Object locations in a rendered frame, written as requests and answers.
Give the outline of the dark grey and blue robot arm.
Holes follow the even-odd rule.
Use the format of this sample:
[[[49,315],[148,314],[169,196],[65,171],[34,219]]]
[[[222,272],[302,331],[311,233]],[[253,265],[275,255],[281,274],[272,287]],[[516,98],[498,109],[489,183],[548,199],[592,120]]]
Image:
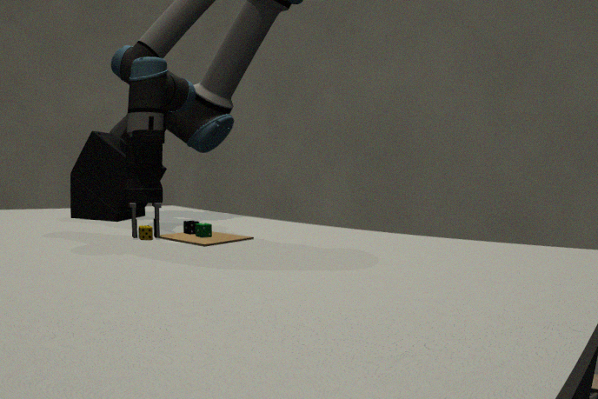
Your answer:
[[[202,81],[193,85],[168,71],[163,58],[215,0],[175,0],[134,47],[125,45],[112,57],[113,73],[130,85],[128,113],[160,111],[164,131],[198,152],[213,150],[233,127],[231,97],[270,27],[302,1],[246,0]],[[128,113],[107,136],[125,155]]]

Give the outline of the tan square mat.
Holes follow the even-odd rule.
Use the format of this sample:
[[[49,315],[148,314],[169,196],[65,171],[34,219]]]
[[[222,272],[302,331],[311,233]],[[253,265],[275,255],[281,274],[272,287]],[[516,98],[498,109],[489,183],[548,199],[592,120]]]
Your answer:
[[[212,246],[217,244],[224,244],[224,243],[234,243],[240,241],[246,241],[254,239],[252,236],[239,236],[239,235],[232,235],[232,234],[225,234],[219,232],[212,231],[212,237],[199,237],[196,234],[189,235],[185,233],[174,233],[174,234],[165,234],[160,235],[161,239],[180,242],[180,243],[189,243],[199,246]]]

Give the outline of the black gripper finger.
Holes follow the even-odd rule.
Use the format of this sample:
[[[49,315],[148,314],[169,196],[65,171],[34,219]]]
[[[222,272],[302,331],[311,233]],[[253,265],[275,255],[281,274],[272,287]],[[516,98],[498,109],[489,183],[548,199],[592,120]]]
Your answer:
[[[152,206],[155,207],[155,218],[154,218],[154,237],[160,238],[160,229],[159,229],[159,208],[162,208],[161,203],[152,203]]]
[[[128,203],[132,212],[132,236],[137,238],[136,203]]]

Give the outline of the black die with white pips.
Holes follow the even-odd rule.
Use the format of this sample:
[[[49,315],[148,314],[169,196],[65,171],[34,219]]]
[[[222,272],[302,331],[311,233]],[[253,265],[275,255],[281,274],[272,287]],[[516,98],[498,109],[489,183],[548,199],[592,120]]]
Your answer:
[[[183,222],[183,233],[193,235],[195,234],[195,224],[197,221],[184,221]]]

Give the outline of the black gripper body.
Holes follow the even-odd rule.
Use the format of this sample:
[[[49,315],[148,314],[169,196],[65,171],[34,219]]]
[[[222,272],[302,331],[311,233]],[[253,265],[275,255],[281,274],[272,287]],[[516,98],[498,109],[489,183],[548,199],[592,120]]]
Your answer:
[[[126,137],[126,203],[162,203],[163,113],[128,113]],[[149,129],[148,129],[149,127]],[[157,144],[159,143],[159,144]]]

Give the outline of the yellow die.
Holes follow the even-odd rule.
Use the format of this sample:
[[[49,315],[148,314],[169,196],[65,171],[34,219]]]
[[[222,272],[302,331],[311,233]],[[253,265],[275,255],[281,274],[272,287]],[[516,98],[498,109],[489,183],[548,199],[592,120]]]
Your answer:
[[[151,226],[139,226],[139,238],[141,240],[153,240],[153,229]]]

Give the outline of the green die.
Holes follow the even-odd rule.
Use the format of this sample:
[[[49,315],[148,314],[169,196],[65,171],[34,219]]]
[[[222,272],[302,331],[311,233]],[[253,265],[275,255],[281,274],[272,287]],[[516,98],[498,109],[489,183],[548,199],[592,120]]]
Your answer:
[[[212,225],[208,223],[196,223],[196,236],[212,237]]]

